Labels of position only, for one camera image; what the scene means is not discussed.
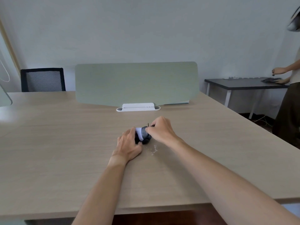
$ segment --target forearm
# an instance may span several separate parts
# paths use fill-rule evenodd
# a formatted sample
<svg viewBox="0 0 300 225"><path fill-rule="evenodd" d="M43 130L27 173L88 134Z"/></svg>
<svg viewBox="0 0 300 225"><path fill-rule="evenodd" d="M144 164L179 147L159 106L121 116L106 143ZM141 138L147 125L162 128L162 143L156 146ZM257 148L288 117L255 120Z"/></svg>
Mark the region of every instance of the forearm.
<svg viewBox="0 0 300 225"><path fill-rule="evenodd" d="M121 156L111 157L107 168L88 194L72 225L112 223L126 162Z"/></svg>
<svg viewBox="0 0 300 225"><path fill-rule="evenodd" d="M287 72L300 69L300 59L298 61L294 62L293 64L287 66L285 69Z"/></svg>
<svg viewBox="0 0 300 225"><path fill-rule="evenodd" d="M271 197L183 141L173 140L168 146L228 224L299 224L296 216Z"/></svg>

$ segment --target gray table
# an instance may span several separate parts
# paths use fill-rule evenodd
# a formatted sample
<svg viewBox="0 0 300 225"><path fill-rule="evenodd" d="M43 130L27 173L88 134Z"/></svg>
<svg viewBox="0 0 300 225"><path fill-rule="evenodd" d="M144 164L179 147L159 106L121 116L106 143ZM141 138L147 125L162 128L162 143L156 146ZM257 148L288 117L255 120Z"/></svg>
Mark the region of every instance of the gray table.
<svg viewBox="0 0 300 225"><path fill-rule="evenodd" d="M280 85L276 83L265 83L261 82L267 77L256 77L256 78L240 78L240 79L205 79L204 81L208 83L206 95L209 96L210 84L216 85L227 90L227 95L225 99L225 106L228 107L228 103L231 96L232 90L253 90L258 89L255 93L254 102L249 115L249 119L252 118L254 109L260 102L263 92L265 89L275 89L275 88L288 88L290 84Z"/></svg>

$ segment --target person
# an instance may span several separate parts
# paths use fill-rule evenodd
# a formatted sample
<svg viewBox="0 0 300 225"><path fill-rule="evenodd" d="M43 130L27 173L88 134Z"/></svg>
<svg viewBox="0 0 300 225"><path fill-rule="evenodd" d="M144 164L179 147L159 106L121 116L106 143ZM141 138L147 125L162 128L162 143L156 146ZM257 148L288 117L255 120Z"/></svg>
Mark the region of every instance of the person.
<svg viewBox="0 0 300 225"><path fill-rule="evenodd" d="M290 31L300 31L300 7L296 10L288 25ZM272 75L284 74L292 71L287 79L278 80L278 84L290 83L275 118L272 133L300 149L300 48L293 64L272 70Z"/></svg>
<svg viewBox="0 0 300 225"><path fill-rule="evenodd" d="M155 127L146 131L178 156L227 224L300 224L298 217L247 180L185 143L175 134L169 119L161 116L151 125ZM133 127L118 138L107 168L72 225L112 223L126 164L142 151L142 144L136 145L134 137Z"/></svg>

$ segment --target right hand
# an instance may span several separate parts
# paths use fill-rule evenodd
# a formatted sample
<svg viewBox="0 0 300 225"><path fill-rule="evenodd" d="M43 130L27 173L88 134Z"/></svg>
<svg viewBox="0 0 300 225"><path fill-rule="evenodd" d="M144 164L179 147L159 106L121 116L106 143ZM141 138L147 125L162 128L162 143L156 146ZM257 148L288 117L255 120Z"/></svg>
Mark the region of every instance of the right hand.
<svg viewBox="0 0 300 225"><path fill-rule="evenodd" d="M286 72L287 72L286 68L277 67L272 70L272 75L274 76L274 75L278 75L278 74L284 74Z"/></svg>
<svg viewBox="0 0 300 225"><path fill-rule="evenodd" d="M282 79L282 80L276 80L275 83L276 83L276 84L284 85L284 84L289 83L289 81L290 81L290 79L287 78L287 79Z"/></svg>
<svg viewBox="0 0 300 225"><path fill-rule="evenodd" d="M147 127L146 132L149 133L155 140L168 144L168 142L180 139L174 132L171 121L163 116L156 118L151 125L155 127Z"/></svg>

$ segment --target white table leg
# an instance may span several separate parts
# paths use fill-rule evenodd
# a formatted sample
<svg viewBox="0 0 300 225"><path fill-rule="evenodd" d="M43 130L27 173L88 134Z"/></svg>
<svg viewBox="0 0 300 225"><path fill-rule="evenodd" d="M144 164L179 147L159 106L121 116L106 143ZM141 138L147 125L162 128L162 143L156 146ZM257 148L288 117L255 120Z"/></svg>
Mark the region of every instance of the white table leg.
<svg viewBox="0 0 300 225"><path fill-rule="evenodd" d="M206 90L206 95L209 96L209 88L210 88L210 83L207 84L207 90Z"/></svg>
<svg viewBox="0 0 300 225"><path fill-rule="evenodd" d="M226 107L228 107L228 103L229 103L229 100L230 100L230 95L231 95L231 90L228 90L227 95L226 95L226 99L225 99L225 104L224 104L224 106L226 106Z"/></svg>
<svg viewBox="0 0 300 225"><path fill-rule="evenodd" d="M254 94L254 101L253 101L252 109L251 109L251 112L250 112L250 115L249 115L249 119L252 118L252 115L254 113L255 108L260 103L260 101L263 97L263 92L264 92L264 89L256 90L256 92Z"/></svg>

